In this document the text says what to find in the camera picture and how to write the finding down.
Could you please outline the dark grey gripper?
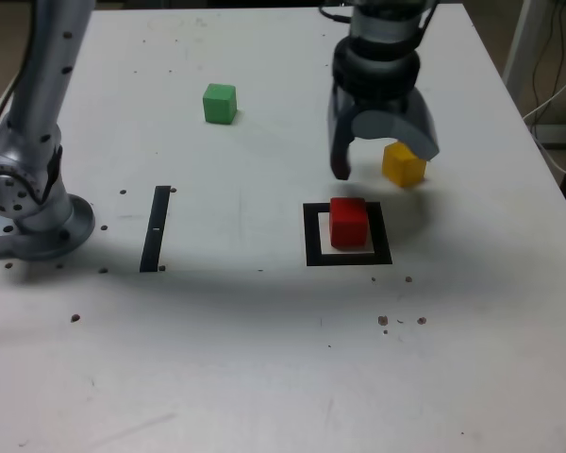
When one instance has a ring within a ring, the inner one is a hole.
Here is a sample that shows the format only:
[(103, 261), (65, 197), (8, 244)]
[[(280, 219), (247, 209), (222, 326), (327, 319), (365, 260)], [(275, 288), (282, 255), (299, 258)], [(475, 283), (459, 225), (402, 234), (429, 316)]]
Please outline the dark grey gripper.
[(327, 131), (330, 168), (338, 180), (350, 176), (349, 146), (355, 137), (397, 140), (426, 161), (440, 153), (433, 118), (418, 89), (390, 99), (375, 99), (348, 94), (334, 84), (329, 95)]

